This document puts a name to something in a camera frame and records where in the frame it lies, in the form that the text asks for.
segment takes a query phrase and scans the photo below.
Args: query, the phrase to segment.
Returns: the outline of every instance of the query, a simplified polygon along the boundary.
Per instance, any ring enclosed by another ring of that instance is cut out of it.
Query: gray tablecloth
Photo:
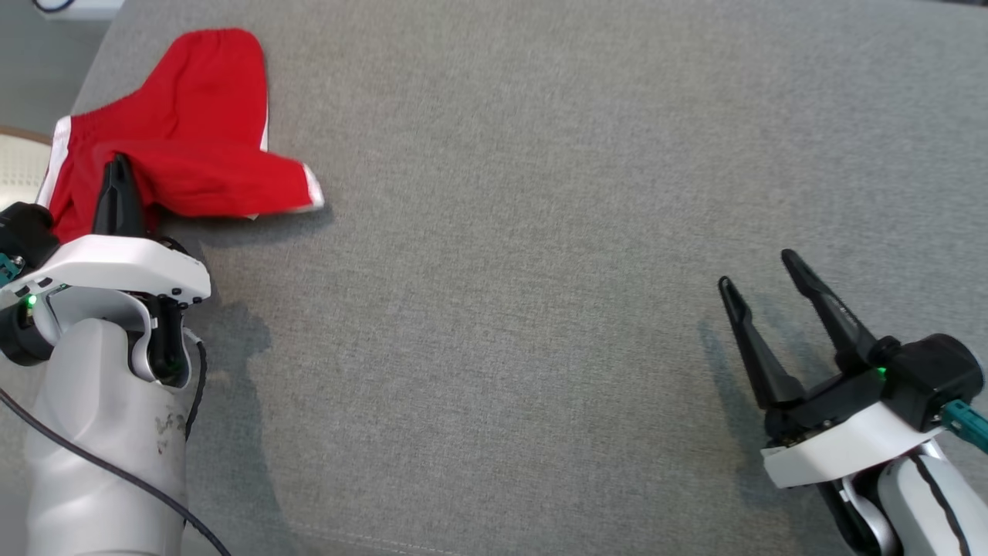
[[[214,281],[191,506],[235,554],[841,554],[762,470],[717,278],[808,382],[784,247],[876,334],[988,353],[988,11],[130,0],[76,110],[212,27],[260,39],[330,207],[169,225]]]

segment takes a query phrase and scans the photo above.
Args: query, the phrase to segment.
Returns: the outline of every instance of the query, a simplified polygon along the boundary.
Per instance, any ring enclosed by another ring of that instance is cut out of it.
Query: gray fabric surface
[[[988,12],[607,4],[123,7],[77,111],[243,27],[331,207],[169,225],[215,292],[191,504],[235,554],[842,554],[762,470],[717,278],[809,381],[784,247],[875,333],[988,353]]]

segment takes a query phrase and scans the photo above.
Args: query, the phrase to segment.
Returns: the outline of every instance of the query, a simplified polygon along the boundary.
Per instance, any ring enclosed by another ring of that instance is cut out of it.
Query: black cable
[[[45,8],[45,6],[42,6],[38,0],[31,0],[31,3],[34,4],[35,8],[38,8],[38,10],[43,14],[57,14],[58,12],[67,10],[69,6],[75,3],[75,0],[65,0],[54,8]]]
[[[926,464],[923,463],[923,460],[917,454],[910,454],[909,459],[913,460],[913,463],[916,464],[916,470],[919,471],[920,477],[930,485],[933,498],[937,499],[937,504],[944,509],[950,530],[953,531],[953,534],[957,537],[957,543],[960,545],[960,556],[971,556],[971,548],[967,545],[967,537],[964,536],[964,530],[960,528],[960,522],[957,521],[957,516],[953,513],[950,502],[944,496],[944,491],[940,490],[937,480],[930,474],[930,469],[927,468]]]
[[[34,430],[40,432],[44,437],[51,440],[55,444],[58,444],[62,448],[65,448],[66,450],[81,457],[82,459],[88,461],[89,463],[92,463],[96,467],[99,467],[100,469],[104,469],[106,471],[109,471],[110,473],[113,473],[114,475],[120,477],[121,479],[124,479],[125,481],[137,486],[140,490],[144,491],[145,493],[165,503],[165,506],[171,508],[178,515],[180,515],[185,521],[191,523],[192,527],[195,527],[196,531],[201,533],[206,538],[206,540],[208,540],[209,543],[212,544],[213,548],[215,548],[216,551],[219,552],[219,554],[221,554],[222,556],[230,556],[229,550],[227,550],[226,547],[223,546],[223,543],[216,537],[216,535],[209,530],[209,527],[206,527],[205,523],[199,521],[198,517],[195,517],[191,511],[189,511],[187,508],[176,502],[175,499],[159,491],[154,486],[145,482],[143,479],[131,475],[127,471],[124,471],[123,469],[117,467],[116,465],[106,461],[105,459],[99,456],[95,456],[89,453],[83,448],[80,448],[79,446],[65,439],[63,436],[61,436],[54,430],[51,430],[50,428],[45,426],[44,423],[39,421],[35,416],[28,413],[27,410],[25,410],[17,402],[15,402],[14,399],[10,397],[10,394],[7,394],[7,391],[2,388],[0,388],[0,402],[3,402],[3,404],[8,408],[10,408],[10,410],[14,412],[14,414],[17,417],[20,417],[24,422],[29,424]]]
[[[199,414],[199,403],[203,400],[203,390],[206,389],[206,346],[203,341],[194,334],[186,331],[186,335],[193,337],[196,347],[199,349],[199,382],[196,384],[196,396],[192,400],[192,408],[189,410],[189,418],[186,419],[186,441],[189,441],[189,434],[192,433],[192,423]]]

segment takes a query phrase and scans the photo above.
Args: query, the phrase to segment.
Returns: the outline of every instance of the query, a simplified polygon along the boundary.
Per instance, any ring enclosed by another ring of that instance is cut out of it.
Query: red fabric
[[[266,120],[264,53],[253,35],[179,37],[140,89],[71,117],[49,205],[55,234],[66,242],[90,232],[103,168],[117,152],[130,159],[152,227],[155,204],[190,217],[311,208],[303,165],[260,149]]]

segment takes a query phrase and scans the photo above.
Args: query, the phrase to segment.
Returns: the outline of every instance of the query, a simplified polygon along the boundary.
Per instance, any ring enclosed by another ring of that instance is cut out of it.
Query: gray floor
[[[72,108],[110,22],[50,22],[0,3],[0,126],[50,135]]]

